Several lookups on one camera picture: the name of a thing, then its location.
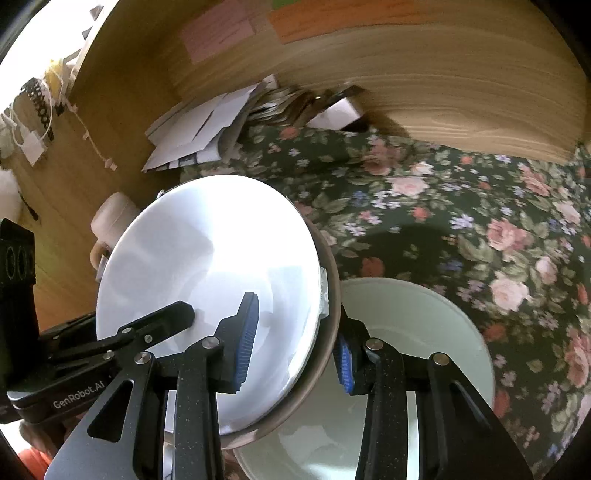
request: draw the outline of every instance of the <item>white cup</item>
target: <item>white cup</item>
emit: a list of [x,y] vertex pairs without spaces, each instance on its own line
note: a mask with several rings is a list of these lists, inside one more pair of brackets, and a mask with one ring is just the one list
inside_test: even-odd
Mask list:
[[129,197],[116,192],[105,200],[90,223],[92,233],[97,237],[90,252],[90,263],[98,270],[105,250],[113,251],[126,228],[139,215],[139,208]]

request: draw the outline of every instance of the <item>pink sticky note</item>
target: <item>pink sticky note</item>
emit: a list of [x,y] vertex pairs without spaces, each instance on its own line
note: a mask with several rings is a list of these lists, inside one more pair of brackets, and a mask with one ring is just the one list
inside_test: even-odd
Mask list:
[[239,0],[224,0],[180,33],[191,61],[195,64],[254,35],[246,10]]

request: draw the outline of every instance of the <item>dark green floral fabric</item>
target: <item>dark green floral fabric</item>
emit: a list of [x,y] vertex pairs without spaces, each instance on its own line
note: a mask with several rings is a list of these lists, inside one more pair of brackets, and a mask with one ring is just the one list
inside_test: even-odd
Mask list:
[[253,127],[227,164],[321,230],[341,278],[392,277],[446,296],[485,338],[494,411],[537,478],[591,407],[586,153],[567,166],[387,137]]

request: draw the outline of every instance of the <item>white bowl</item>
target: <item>white bowl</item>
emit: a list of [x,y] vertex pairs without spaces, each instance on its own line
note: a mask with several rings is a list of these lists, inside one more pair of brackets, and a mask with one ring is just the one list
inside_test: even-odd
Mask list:
[[[488,349],[470,319],[427,288],[390,278],[346,280],[342,302],[350,318],[401,353],[449,354],[489,405],[494,375]],[[365,422],[366,396],[350,397],[330,362],[300,408],[277,430],[235,450],[251,480],[353,480]],[[407,479],[418,478],[414,393],[408,399]]]
[[[247,291],[260,318],[246,382],[219,394],[220,433],[265,416],[297,381],[319,325],[320,274],[314,242],[297,209],[257,180],[213,176],[185,183],[149,205],[117,243],[96,308],[99,339],[174,301],[195,309],[190,328],[149,348],[182,352],[235,315]],[[166,429],[174,425],[170,395]]]

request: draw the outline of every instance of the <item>screw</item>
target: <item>screw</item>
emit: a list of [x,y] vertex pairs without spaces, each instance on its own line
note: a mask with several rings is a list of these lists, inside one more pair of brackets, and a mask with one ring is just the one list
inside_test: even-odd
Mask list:
[[379,338],[370,338],[365,342],[365,346],[370,350],[381,350],[384,347],[384,343]]
[[140,352],[134,357],[134,362],[138,365],[147,364],[152,359],[148,352]]
[[217,337],[205,337],[201,340],[203,348],[215,348],[220,344],[220,340]]
[[449,357],[445,353],[436,353],[433,355],[433,361],[443,367],[449,363]]

